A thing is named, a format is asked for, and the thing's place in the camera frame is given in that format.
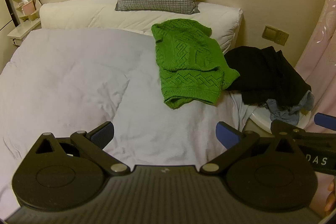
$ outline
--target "hand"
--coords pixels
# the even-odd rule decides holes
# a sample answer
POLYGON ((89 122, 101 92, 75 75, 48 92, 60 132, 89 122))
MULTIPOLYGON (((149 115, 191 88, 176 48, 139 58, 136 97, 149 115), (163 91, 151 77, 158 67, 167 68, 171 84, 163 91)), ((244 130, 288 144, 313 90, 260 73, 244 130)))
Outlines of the hand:
POLYGON ((335 208, 336 199, 335 199, 335 183, 332 181, 328 186, 328 191, 331 191, 325 202, 324 211, 329 215, 335 208))

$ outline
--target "white bedsheet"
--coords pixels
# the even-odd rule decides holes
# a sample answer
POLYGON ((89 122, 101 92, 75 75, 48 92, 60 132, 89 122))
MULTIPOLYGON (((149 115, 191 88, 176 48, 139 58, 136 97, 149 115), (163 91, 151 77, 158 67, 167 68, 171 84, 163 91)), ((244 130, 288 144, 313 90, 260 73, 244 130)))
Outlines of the white bedsheet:
POLYGON ((215 126, 242 129, 253 107, 223 92, 217 106, 163 103, 153 37, 116 29, 36 30, 0 75, 0 218, 18 208, 11 178, 43 132, 68 137, 112 121, 105 148, 131 168, 196 165, 225 148, 215 126))

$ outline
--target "metal screw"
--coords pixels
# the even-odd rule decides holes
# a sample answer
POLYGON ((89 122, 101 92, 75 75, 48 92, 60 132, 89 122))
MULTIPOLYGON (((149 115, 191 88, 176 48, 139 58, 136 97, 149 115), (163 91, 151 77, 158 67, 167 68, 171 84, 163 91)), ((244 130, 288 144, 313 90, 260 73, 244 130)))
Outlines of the metal screw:
POLYGON ((206 172, 216 172, 219 170, 219 166, 217 164, 204 164, 202 168, 206 172))
POLYGON ((169 170, 169 168, 163 168, 163 169, 161 169, 161 172, 162 173, 169 173, 170 172, 170 170, 169 170))
POLYGON ((113 164, 111 166, 113 172, 125 172, 127 170, 127 165, 125 164, 113 164))

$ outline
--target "electrical outlet panel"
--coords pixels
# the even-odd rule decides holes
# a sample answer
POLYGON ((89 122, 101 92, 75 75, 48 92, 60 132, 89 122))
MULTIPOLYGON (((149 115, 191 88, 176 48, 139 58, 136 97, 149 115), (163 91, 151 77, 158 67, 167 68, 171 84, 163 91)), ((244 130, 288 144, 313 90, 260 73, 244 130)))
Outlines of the electrical outlet panel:
POLYGON ((285 45, 289 34, 272 26, 266 25, 262 37, 283 46, 285 45))
POLYGON ((277 37, 275 38, 274 42, 279 45, 285 45, 289 34, 283 31, 278 30, 277 37))

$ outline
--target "pink container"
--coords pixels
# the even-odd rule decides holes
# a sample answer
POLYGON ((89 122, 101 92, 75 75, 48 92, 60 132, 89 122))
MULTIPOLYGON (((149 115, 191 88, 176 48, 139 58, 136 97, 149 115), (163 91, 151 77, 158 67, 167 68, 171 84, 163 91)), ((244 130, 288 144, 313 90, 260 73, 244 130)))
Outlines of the pink container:
POLYGON ((34 2, 31 0, 27 4, 22 6, 23 11, 25 12, 25 15, 28 16, 35 12, 35 6, 34 2))

